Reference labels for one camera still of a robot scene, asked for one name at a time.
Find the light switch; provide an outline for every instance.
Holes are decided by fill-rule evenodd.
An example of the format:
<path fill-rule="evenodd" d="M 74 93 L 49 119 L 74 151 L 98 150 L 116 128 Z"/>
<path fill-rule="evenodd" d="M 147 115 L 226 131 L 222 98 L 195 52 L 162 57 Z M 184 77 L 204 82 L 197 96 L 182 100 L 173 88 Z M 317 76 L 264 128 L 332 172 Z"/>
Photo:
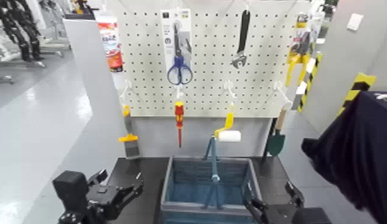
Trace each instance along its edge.
<path fill-rule="evenodd" d="M 359 15 L 356 13 L 353 13 L 351 18 L 349 19 L 349 23 L 347 28 L 349 30 L 357 31 L 359 29 L 360 23 L 363 19 L 364 15 Z"/>

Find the blue scissors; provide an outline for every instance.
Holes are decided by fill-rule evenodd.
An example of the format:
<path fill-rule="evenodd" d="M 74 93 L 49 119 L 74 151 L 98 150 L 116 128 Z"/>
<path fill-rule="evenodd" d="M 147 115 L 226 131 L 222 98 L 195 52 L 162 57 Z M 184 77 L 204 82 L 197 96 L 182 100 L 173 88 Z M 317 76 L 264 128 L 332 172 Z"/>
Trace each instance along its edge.
<path fill-rule="evenodd" d="M 184 62 L 184 57 L 182 56 L 181 47 L 179 46 L 179 34 L 177 24 L 174 23 L 174 45 L 175 45 L 175 56 L 174 64 L 168 70 L 167 78 L 168 82 L 173 85 L 188 84 L 192 81 L 193 74 L 189 66 Z"/>

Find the robotic arm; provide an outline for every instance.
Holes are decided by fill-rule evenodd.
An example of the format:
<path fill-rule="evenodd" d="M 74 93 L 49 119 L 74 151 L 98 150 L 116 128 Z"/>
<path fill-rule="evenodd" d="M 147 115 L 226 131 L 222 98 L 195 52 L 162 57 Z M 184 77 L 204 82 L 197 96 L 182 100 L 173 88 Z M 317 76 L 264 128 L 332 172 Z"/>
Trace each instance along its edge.
<path fill-rule="evenodd" d="M 63 201 L 65 212 L 59 224 L 105 224 L 118 218 L 122 209 L 143 191 L 141 174 L 129 187 L 101 185 L 107 178 L 106 170 L 89 180 L 83 173 L 66 170 L 53 180 L 58 197 Z"/>
<path fill-rule="evenodd" d="M 285 185 L 287 204 L 266 204 L 253 198 L 250 184 L 242 189 L 244 206 L 258 224 L 332 224 L 322 208 L 304 208 L 305 198 L 290 181 Z"/>

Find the dark blue cloth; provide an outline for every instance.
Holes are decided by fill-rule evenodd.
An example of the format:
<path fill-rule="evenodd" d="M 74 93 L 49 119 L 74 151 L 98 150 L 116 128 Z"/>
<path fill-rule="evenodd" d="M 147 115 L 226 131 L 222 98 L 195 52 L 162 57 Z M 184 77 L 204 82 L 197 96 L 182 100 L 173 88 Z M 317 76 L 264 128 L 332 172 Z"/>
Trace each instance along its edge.
<path fill-rule="evenodd" d="M 356 206 L 387 224 L 387 102 L 360 92 L 319 139 L 304 139 L 314 169 Z"/>

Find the pegboard hook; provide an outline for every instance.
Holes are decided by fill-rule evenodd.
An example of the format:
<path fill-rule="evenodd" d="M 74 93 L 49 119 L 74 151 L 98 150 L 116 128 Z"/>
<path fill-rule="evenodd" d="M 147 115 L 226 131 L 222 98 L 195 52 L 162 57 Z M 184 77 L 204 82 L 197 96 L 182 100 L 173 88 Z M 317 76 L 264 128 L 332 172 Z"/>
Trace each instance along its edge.
<path fill-rule="evenodd" d="M 181 90 L 182 88 L 183 88 L 182 84 L 175 86 L 175 89 L 177 89 L 177 99 L 184 96 L 184 93 Z"/>
<path fill-rule="evenodd" d="M 231 94 L 231 97 L 236 99 L 238 98 L 235 93 L 232 92 L 232 88 L 234 87 L 234 84 L 231 82 L 231 80 L 228 80 L 224 83 L 224 89 L 228 91 Z"/>
<path fill-rule="evenodd" d="M 284 98 L 284 101 L 285 101 L 285 104 L 283 106 L 284 110 L 290 110 L 292 108 L 293 102 L 282 91 L 282 83 L 280 81 L 274 82 L 273 90 L 278 91 Z"/>
<path fill-rule="evenodd" d="M 100 1 L 101 3 L 101 6 L 103 8 L 103 11 L 106 12 L 107 11 L 107 0 L 103 0 L 103 1 Z"/>
<path fill-rule="evenodd" d="M 180 11 L 180 9 L 181 9 L 181 7 L 182 7 L 182 4 L 179 2 L 179 0 L 176 0 L 177 1 L 177 7 L 176 7 L 176 9 L 177 9 L 177 14 L 179 14 L 179 11 Z"/>
<path fill-rule="evenodd" d="M 132 89 L 132 83 L 128 79 L 125 79 L 125 89 L 122 91 L 121 95 L 119 95 L 122 104 L 126 104 L 125 95 L 128 89 Z"/>
<path fill-rule="evenodd" d="M 250 0 L 244 0 L 244 2 L 246 3 L 246 6 L 245 6 L 246 13 L 249 13 Z"/>

